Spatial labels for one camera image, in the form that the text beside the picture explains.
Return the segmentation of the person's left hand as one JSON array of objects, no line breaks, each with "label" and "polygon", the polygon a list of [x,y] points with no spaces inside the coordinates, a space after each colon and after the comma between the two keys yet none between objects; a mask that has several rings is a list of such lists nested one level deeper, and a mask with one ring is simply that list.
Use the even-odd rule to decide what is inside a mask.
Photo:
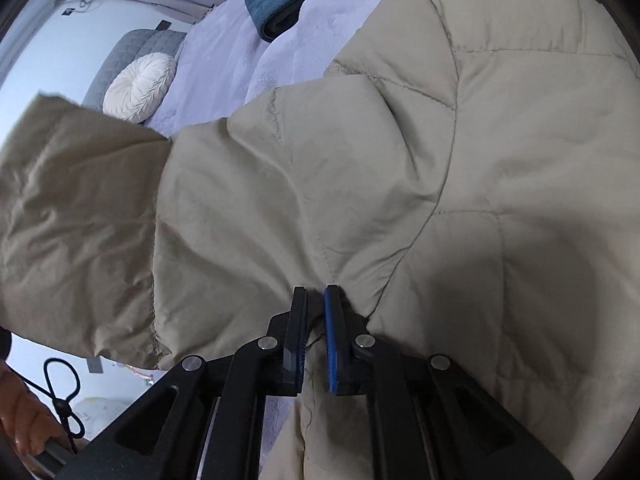
[{"label": "person's left hand", "polygon": [[1,431],[17,452],[38,455],[49,440],[64,441],[66,433],[61,424],[4,361],[0,387]]}]

